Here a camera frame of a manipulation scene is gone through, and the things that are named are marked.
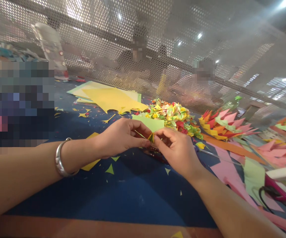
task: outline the metal mesh screen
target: metal mesh screen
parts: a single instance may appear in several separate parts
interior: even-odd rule
[[[239,115],[261,103],[250,122],[263,128],[286,115],[286,34],[271,14],[253,0],[0,0],[0,41],[42,55],[30,24],[47,23],[70,74],[198,113],[240,95]]]

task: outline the table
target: table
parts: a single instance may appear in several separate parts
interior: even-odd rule
[[[116,114],[105,124],[102,120],[113,112],[107,115],[99,107],[74,104],[76,98],[66,91],[77,85],[55,82],[55,107],[64,111],[55,118],[55,133],[49,141],[87,138],[121,118]],[[86,112],[84,108],[91,109],[89,117],[78,117]],[[220,162],[202,152],[198,156],[209,171]],[[105,173],[111,164],[114,175]],[[235,167],[244,180],[242,167]],[[90,171],[80,170],[52,184],[1,216],[0,236],[171,237],[181,231],[184,237],[222,237],[198,193],[183,177],[173,170],[167,174],[165,168],[171,169],[138,148],[120,154],[116,162],[101,160]],[[286,213],[275,214],[286,218]]]

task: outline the blue table surface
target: blue table surface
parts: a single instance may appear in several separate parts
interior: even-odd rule
[[[65,140],[67,137],[84,139],[94,132],[103,132],[114,119],[121,118],[116,114],[105,124],[102,120],[109,119],[114,114],[113,111],[107,115],[99,107],[74,104],[76,97],[66,91],[78,85],[80,83],[55,82],[55,106],[63,108],[64,112],[59,111],[60,117],[55,118],[55,133],[49,142]],[[149,99],[142,99],[144,103],[149,103]],[[79,113],[86,112],[84,108],[91,109],[89,117],[78,117]],[[217,154],[214,147],[207,146],[212,153]],[[198,153],[198,157],[209,171],[210,166],[220,162],[218,158],[203,152]],[[105,173],[111,164],[114,175]],[[235,167],[244,181],[242,167]],[[168,175],[165,168],[171,169]],[[274,213],[286,219],[286,207],[279,204],[285,213]],[[217,227],[192,186],[169,165],[156,161],[138,148],[120,154],[116,162],[109,158],[101,160],[90,171],[80,170],[76,176],[50,185],[6,214]]]

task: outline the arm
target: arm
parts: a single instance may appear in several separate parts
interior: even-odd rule
[[[140,121],[122,118],[94,138],[67,141],[61,148],[62,164],[72,173],[97,159],[132,147],[150,146],[136,131],[144,136],[151,134]],[[0,155],[0,214],[61,179],[55,166],[60,143],[44,143]]]
[[[170,165],[197,190],[225,238],[286,237],[201,165],[189,136],[163,128],[155,132],[155,145]]]

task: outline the plastic bottle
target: plastic bottle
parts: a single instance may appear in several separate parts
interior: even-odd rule
[[[40,41],[46,59],[54,64],[55,78],[68,81],[69,74],[64,60],[60,35],[54,28],[44,23],[31,25],[35,36]]]
[[[233,111],[239,106],[240,100],[242,99],[241,96],[236,96],[233,100],[228,101],[222,106],[222,110],[227,110],[229,109],[229,112]]]

